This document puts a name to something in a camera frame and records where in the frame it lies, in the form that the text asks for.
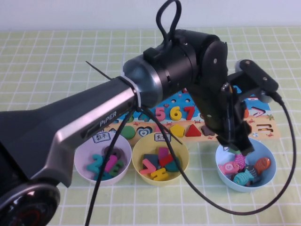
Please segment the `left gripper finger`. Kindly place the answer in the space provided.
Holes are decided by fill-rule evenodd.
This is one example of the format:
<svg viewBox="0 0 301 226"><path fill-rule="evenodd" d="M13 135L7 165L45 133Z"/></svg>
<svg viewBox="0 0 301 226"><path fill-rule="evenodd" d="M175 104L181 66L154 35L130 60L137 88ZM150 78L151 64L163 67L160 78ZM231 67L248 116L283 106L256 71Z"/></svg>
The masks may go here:
<svg viewBox="0 0 301 226"><path fill-rule="evenodd" d="M220 145L222 145L223 147L229 147L230 149L235 149L236 146L234 145L234 143L230 140L224 139L221 136L217 136L216 137L218 142L220 143Z"/></svg>
<svg viewBox="0 0 301 226"><path fill-rule="evenodd" d="M242 155L249 155L254 151L254 147L248 136L241 136L237 141L237 148Z"/></svg>

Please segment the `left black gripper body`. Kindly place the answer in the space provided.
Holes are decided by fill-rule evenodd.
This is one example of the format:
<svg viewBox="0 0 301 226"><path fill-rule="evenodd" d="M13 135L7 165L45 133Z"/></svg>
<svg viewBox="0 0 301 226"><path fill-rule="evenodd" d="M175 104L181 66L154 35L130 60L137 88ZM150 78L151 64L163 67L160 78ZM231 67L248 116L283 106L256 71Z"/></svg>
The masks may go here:
<svg viewBox="0 0 301 226"><path fill-rule="evenodd" d="M237 142L241 136L248 136L251 132L250 126L244 121L246 105L229 83L223 84L220 94L225 110L222 116L223 131L219 136Z"/></svg>

